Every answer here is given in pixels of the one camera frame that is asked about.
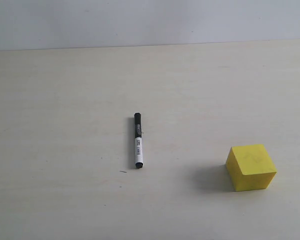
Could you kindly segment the yellow foam cube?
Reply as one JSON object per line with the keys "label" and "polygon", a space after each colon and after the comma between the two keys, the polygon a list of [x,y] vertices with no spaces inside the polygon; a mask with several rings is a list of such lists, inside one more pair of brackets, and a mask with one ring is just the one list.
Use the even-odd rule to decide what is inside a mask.
{"label": "yellow foam cube", "polygon": [[225,167],[236,192],[266,189],[277,173],[262,144],[232,146]]}

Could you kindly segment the black and white marker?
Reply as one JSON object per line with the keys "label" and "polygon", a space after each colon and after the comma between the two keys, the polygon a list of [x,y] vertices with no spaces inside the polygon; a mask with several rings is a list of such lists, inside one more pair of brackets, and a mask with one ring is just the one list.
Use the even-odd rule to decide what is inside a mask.
{"label": "black and white marker", "polygon": [[142,146],[142,125],[141,114],[136,112],[134,114],[134,155],[135,167],[141,169],[144,165],[143,146]]}

